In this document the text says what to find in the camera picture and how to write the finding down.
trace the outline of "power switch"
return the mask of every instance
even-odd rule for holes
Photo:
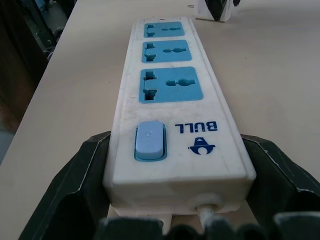
[[[136,132],[136,156],[146,161],[162,158],[165,154],[164,137],[164,124],[162,122],[141,122]]]

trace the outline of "outlet faceplate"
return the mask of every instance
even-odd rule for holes
[[[191,59],[186,40],[146,41],[142,46],[143,63],[181,62]]]
[[[179,37],[185,35],[180,21],[155,22],[144,25],[145,38]]]
[[[143,69],[140,75],[140,103],[195,101],[203,93],[194,67]]]

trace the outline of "power strip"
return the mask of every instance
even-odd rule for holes
[[[103,185],[120,216],[237,210],[256,177],[192,21],[132,28]]]

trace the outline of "white object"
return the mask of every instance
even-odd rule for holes
[[[181,22],[185,35],[144,38],[146,23]],[[143,42],[186,40],[192,60],[143,63]],[[203,99],[140,103],[144,69],[194,67]],[[160,121],[166,128],[167,157],[153,162],[134,158],[136,129]],[[190,123],[215,121],[217,131],[192,132]],[[184,124],[181,134],[179,124]],[[215,145],[210,154],[190,147],[203,138]],[[237,210],[245,201],[255,170],[232,118],[192,21],[186,17],[144,19],[133,25],[112,126],[103,185],[120,216],[195,214],[196,207],[216,212]]]
[[[226,22],[232,13],[232,8],[234,7],[233,0],[227,0],[219,22]],[[195,0],[194,4],[194,17],[196,19],[205,19],[214,21],[214,17],[210,13],[205,0]]]

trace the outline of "white table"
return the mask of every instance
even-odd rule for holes
[[[0,166],[0,239],[17,239],[81,143],[111,129],[133,21],[191,17],[189,4],[77,2]],[[194,21],[239,131],[275,142],[318,180],[319,23],[319,0],[242,0],[227,23]],[[226,216],[254,221],[247,205]]]

